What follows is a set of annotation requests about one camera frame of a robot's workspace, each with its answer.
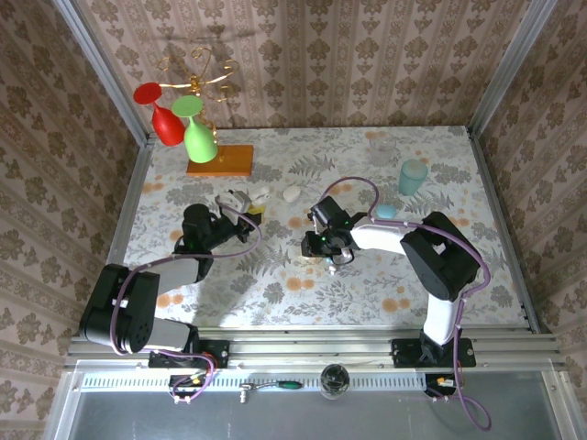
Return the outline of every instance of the cup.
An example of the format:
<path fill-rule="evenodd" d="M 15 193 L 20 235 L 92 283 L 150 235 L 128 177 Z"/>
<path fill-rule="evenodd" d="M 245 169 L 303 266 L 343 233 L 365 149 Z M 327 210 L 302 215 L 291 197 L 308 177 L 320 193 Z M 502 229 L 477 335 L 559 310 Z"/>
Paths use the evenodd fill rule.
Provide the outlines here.
<path fill-rule="evenodd" d="M 428 167 L 417 159 L 409 159 L 402 164 L 400 174 L 400 193 L 414 195 L 428 175 Z"/>
<path fill-rule="evenodd" d="M 392 163 L 397 164 L 399 160 L 399 149 L 396 147 L 395 137 L 387 133 L 374 133 L 369 139 L 369 157 L 371 164 L 385 166 Z"/>

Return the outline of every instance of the purple cable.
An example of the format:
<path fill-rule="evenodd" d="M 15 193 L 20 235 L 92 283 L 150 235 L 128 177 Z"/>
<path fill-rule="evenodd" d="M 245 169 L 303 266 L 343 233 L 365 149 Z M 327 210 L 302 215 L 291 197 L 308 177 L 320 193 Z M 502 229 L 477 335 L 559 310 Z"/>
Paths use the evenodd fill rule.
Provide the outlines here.
<path fill-rule="evenodd" d="M 204 384 L 200 387 L 200 390 L 196 391 L 193 395 L 187 396 L 185 398 L 185 401 L 187 403 L 191 402 L 193 399 L 195 399 L 200 394 L 202 394 L 204 392 L 204 390 L 206 388 L 208 388 L 208 385 L 210 385 L 210 383 L 212 382 L 212 377 L 214 376 L 215 368 L 214 368 L 214 362 L 212 362 L 212 359 L 210 359 L 210 357 L 205 356 L 205 355 L 197 355 L 195 353 L 193 353 L 193 354 L 191 354 L 191 353 L 175 353 L 175 352 L 169 351 L 169 350 L 158 350 L 158 352 L 160 355 L 168 356 L 170 358 L 203 359 L 210 366 L 210 373 L 206 374 Z M 175 381 L 175 383 L 172 385 L 172 396 L 173 397 L 176 397 L 175 392 L 177 391 L 177 388 L 179 387 L 180 383 L 182 383 L 184 380 L 186 380 L 188 378 L 190 378 L 190 376 L 183 376 Z"/>
<path fill-rule="evenodd" d="M 469 418 L 469 420 L 471 420 L 471 422 L 475 426 L 477 426 L 477 428 L 479 428 L 482 431 L 490 431 L 492 429 L 492 418 L 491 418 L 489 412 L 485 409 L 485 407 L 483 407 L 483 405 L 480 402 L 474 400 L 471 397 L 467 397 L 467 396 L 463 395 L 462 387 L 460 386 L 460 373 L 459 373 L 460 320 L 462 319 L 462 313 L 463 313 L 463 310 L 465 307 L 465 302 L 467 301 L 467 298 L 470 298 L 475 292 L 478 292 L 481 289 L 484 289 L 485 287 L 487 287 L 487 285 L 489 285 L 489 283 L 492 279 L 492 274 L 489 271 L 489 267 L 487 266 L 487 264 L 485 264 L 485 262 L 483 261 L 481 256 L 475 251 L 475 249 L 473 249 L 471 246 L 469 246 L 467 243 L 465 243 L 464 241 L 462 241 L 458 237 L 453 236 L 452 234 L 450 234 L 446 231 L 443 231 L 442 229 L 438 229 L 437 227 L 423 225 L 423 224 L 414 223 L 414 222 L 402 222 L 399 220 L 378 220 L 378 219 L 373 218 L 371 216 L 371 212 L 373 211 L 373 209 L 377 205 L 377 202 L 379 202 L 379 190 L 377 188 L 377 185 L 375 185 L 375 183 L 373 183 L 369 179 L 365 179 L 363 177 L 343 177 L 342 179 L 338 179 L 337 181 L 330 184 L 330 186 L 328 186 L 327 190 L 324 191 L 324 193 L 320 197 L 320 200 L 324 199 L 326 197 L 327 193 L 335 185 L 338 185 L 339 183 L 341 183 L 343 181 L 348 181 L 348 180 L 356 180 L 356 181 L 368 183 L 375 191 L 375 200 L 373 201 L 373 203 L 369 207 L 369 211 L 367 212 L 367 216 L 371 219 L 371 221 L 375 225 L 396 226 L 396 227 L 412 227 L 412 228 L 419 227 L 420 229 L 424 229 L 424 230 L 431 232 L 433 234 L 438 234 L 444 238 L 449 239 L 450 241 L 452 241 L 453 243 L 455 243 L 459 247 L 463 248 L 469 255 L 471 255 L 473 257 L 473 259 L 481 267 L 481 269 L 483 271 L 483 282 L 481 284 L 479 284 L 478 286 L 474 286 L 474 287 L 471 287 L 470 289 L 466 290 L 460 296 L 460 299 L 459 299 L 459 308 L 457 309 L 457 318 L 455 320 L 455 335 L 453 337 L 454 347 L 452 350 L 452 362 L 453 362 L 455 381 L 457 382 L 457 393 L 459 395 L 459 400 L 460 400 L 460 404 L 462 406 L 463 411 L 465 412 L 465 414 L 467 414 L 467 417 Z M 467 407 L 467 402 L 476 406 L 478 409 L 480 409 L 485 414 L 485 416 L 487 417 L 487 424 L 485 426 L 481 425 L 479 422 L 477 422 L 477 420 L 475 420 L 475 418 L 471 414 L 471 411 Z"/>
<path fill-rule="evenodd" d="M 247 255 L 250 252 L 252 252 L 253 250 L 255 250 L 257 248 L 257 246 L 260 244 L 260 241 L 262 239 L 262 233 L 260 231 L 260 228 L 252 220 L 250 220 L 245 215 L 237 212 L 236 210 L 232 209 L 230 206 L 226 206 L 225 204 L 222 204 L 222 203 L 219 203 L 218 206 L 220 206 L 222 209 L 226 209 L 230 213 L 235 214 L 236 216 L 238 216 L 239 218 L 241 218 L 242 220 L 244 220 L 245 222 L 247 222 L 248 224 L 250 224 L 251 226 L 253 226 L 257 230 L 258 235 L 257 235 L 257 241 L 255 242 L 255 244 L 253 246 L 251 246 L 249 249 L 243 250 L 242 252 L 237 252 L 235 254 L 171 255 L 170 257 L 156 259 L 155 261 L 152 261 L 151 263 L 146 263 L 146 264 L 141 264 L 140 266 L 136 266 L 132 271 L 129 272 L 128 276 L 125 278 L 124 282 L 122 283 L 122 286 L 120 286 L 120 291 L 118 292 L 118 296 L 116 297 L 116 304 L 114 305 L 114 310 L 112 311 L 112 318 L 110 319 L 110 345 L 112 346 L 112 349 L 114 350 L 114 352 L 117 355 L 124 356 L 124 355 L 128 354 L 128 352 L 126 350 L 123 350 L 121 347 L 118 346 L 118 343 L 116 341 L 116 322 L 118 320 L 118 313 L 120 312 L 120 303 L 122 302 L 122 299 L 125 296 L 125 292 L 127 291 L 128 285 L 130 284 L 132 279 L 135 277 L 135 275 L 137 275 L 139 272 L 141 272 L 145 269 L 149 269 L 149 268 L 152 268 L 153 266 L 159 266 L 161 264 L 169 263 L 170 261 L 174 261 L 176 259 L 232 259 L 234 257 L 242 257 L 243 255 Z"/>

